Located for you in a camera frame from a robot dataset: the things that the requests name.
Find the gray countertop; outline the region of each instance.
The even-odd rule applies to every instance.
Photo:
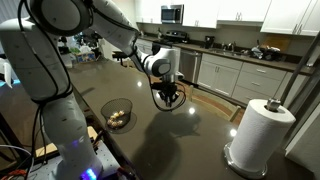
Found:
[[[230,131],[237,126],[189,101],[173,112],[160,112],[145,75],[111,61],[79,64],[69,73],[102,124],[104,104],[116,98],[132,101],[135,126],[127,133],[111,133],[111,138],[144,179],[243,179],[229,169],[222,155],[224,145],[232,141]],[[282,151],[276,151],[268,164],[266,179],[313,177],[284,158]]]
[[[144,36],[144,37],[139,37],[139,38],[143,39],[143,40],[147,40],[147,41],[157,40],[157,38],[152,37],[152,36]],[[293,72],[297,67],[297,64],[289,63],[289,62],[265,61],[265,60],[254,59],[254,58],[250,58],[250,57],[246,57],[246,56],[234,57],[234,56],[223,55],[221,53],[215,53],[213,51],[209,51],[208,49],[201,48],[199,45],[195,45],[195,44],[179,43],[179,44],[174,44],[173,46],[179,47],[182,49],[189,49],[189,50],[194,50],[194,51],[207,53],[207,54],[211,54],[211,55],[226,57],[226,58],[230,58],[230,59],[234,59],[234,60],[238,60],[238,61],[258,64],[258,65],[267,66],[267,67],[271,67],[271,68],[276,68],[276,69],[280,69],[280,70],[285,70],[285,71],[289,71],[289,72]],[[311,75],[313,73],[313,71],[314,71],[313,67],[305,66],[301,69],[300,74]]]

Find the cabinet handle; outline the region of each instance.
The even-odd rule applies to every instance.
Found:
[[[258,72],[261,72],[261,73],[266,73],[266,71],[264,70],[261,70],[261,69],[257,69]]]
[[[256,82],[251,82],[251,84],[256,85],[256,86],[261,86],[259,83],[256,83]]]
[[[302,24],[300,24],[300,26],[299,26],[299,30],[298,30],[297,34],[300,34],[300,33],[301,33],[301,31],[302,31]]]
[[[293,31],[292,31],[292,34],[295,34],[295,33],[296,33],[297,26],[298,26],[298,24],[296,24],[296,26],[294,26],[294,29],[293,29]]]

